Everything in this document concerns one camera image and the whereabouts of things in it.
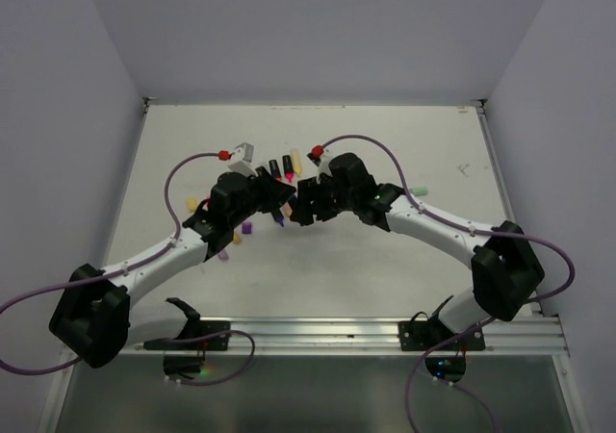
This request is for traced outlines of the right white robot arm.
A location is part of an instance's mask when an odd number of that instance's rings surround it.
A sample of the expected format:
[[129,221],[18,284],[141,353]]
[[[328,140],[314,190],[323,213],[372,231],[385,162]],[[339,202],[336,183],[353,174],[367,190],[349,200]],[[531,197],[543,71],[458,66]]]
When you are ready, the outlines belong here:
[[428,207],[410,201],[403,188],[377,183],[353,153],[333,158],[317,176],[298,181],[292,210],[292,220],[302,226],[352,212],[367,225],[424,242],[467,267],[471,287],[446,299],[428,320],[430,340],[443,349],[488,318],[515,318],[545,277],[517,224],[506,220],[485,234],[482,224],[468,220],[450,227],[442,221],[445,213],[429,216]]

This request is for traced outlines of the black neon pink highlighter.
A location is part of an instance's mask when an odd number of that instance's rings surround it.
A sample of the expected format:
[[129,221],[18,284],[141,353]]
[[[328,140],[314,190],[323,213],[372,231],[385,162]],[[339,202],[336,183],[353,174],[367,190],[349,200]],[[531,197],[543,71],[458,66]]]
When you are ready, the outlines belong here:
[[282,164],[284,176],[288,180],[289,183],[292,183],[295,176],[295,170],[293,167],[293,161],[289,154],[285,154],[282,156]]

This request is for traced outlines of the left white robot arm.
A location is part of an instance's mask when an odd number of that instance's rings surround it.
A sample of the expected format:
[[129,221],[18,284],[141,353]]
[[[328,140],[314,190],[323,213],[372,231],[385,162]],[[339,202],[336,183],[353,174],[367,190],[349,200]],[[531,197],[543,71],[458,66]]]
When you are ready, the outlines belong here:
[[111,362],[129,340],[131,309],[180,272],[216,256],[235,229],[256,213],[280,209],[295,188],[264,169],[226,172],[164,241],[114,266],[77,268],[49,321],[50,332],[94,369]]

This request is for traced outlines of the pastel green highlighter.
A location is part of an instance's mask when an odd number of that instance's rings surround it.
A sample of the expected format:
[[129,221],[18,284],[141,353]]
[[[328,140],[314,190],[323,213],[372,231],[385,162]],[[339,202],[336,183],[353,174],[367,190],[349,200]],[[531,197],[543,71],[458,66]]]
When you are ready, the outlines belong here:
[[426,196],[429,194],[429,189],[427,187],[416,187],[412,188],[411,192],[415,196]]

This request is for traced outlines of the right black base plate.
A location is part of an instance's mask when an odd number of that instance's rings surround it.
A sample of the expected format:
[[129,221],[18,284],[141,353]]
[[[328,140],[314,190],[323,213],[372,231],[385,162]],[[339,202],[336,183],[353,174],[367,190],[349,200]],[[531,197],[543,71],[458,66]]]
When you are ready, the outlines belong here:
[[[409,320],[398,323],[398,342],[403,352],[424,353],[452,336],[453,333],[435,315],[429,317],[425,312],[418,312]],[[443,346],[441,351],[450,352],[449,356],[435,356],[431,353],[423,365],[431,376],[456,384],[466,373],[467,353],[485,349],[483,332],[475,331],[470,336]]]

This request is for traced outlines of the purple highlighter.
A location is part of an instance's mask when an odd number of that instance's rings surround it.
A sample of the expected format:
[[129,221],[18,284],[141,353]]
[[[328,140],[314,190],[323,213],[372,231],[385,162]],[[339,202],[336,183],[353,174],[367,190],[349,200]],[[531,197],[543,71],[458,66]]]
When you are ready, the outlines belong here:
[[284,226],[284,217],[279,210],[274,210],[272,212],[272,217],[278,225],[280,225],[281,227]]

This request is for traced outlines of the black neon orange highlighter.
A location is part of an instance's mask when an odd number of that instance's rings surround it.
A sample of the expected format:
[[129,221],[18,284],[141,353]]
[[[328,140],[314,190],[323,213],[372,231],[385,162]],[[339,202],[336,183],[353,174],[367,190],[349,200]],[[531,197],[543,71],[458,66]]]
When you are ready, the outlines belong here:
[[269,173],[275,180],[282,180],[282,172],[280,170],[278,162],[275,159],[269,160]]

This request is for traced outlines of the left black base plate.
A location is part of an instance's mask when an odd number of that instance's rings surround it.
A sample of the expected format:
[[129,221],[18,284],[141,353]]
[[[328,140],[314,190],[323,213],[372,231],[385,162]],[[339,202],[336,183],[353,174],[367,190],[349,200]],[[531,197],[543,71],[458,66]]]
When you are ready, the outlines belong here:
[[[180,298],[170,297],[167,303],[182,311],[187,322],[174,340],[187,340],[197,337],[209,336],[223,330],[229,330],[231,324],[228,320],[202,320],[201,315],[188,303]],[[163,369],[165,375],[177,375],[185,380],[194,380],[204,370],[205,355],[208,349],[212,351],[226,351],[229,335],[219,335],[211,340],[192,344],[179,344],[168,342],[165,339],[148,341],[143,344],[145,350],[161,351],[194,351],[195,356],[165,356]]]

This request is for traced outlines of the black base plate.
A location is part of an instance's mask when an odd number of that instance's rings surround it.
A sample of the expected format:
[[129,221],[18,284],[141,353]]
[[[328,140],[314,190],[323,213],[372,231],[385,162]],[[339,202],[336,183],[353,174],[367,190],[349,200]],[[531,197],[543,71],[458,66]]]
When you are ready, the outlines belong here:
[[[229,330],[231,324],[228,320],[202,320],[201,315],[188,303],[180,298],[170,297],[167,303],[182,311],[187,322],[174,340],[187,340],[197,337],[209,336],[223,330]],[[165,375],[177,375],[185,380],[194,380],[204,370],[205,355],[208,349],[212,351],[226,351],[229,335],[219,335],[211,340],[192,344],[179,344],[168,342],[165,339],[148,341],[143,344],[145,350],[161,351],[194,351],[195,356],[165,356],[163,369]]]
[[[398,342],[403,352],[424,353],[452,336],[453,333],[435,315],[429,317],[425,312],[418,312],[409,320],[398,323]],[[466,373],[467,353],[485,349],[483,332],[475,331],[470,336],[443,346],[441,351],[450,352],[449,356],[435,356],[431,353],[423,365],[431,376],[456,384]]]

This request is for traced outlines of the aluminium rail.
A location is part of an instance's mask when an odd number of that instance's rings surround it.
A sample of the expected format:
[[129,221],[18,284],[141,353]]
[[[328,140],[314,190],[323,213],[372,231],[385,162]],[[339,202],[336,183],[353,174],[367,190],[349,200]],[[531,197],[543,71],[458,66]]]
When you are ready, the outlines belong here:
[[[252,336],[257,356],[418,356],[403,351],[399,342],[400,318],[211,318]],[[155,355],[144,344],[179,334],[186,323],[176,316],[142,314],[133,317],[126,355]],[[494,322],[483,328],[485,349],[469,356],[564,356],[569,353],[558,318],[522,317]]]

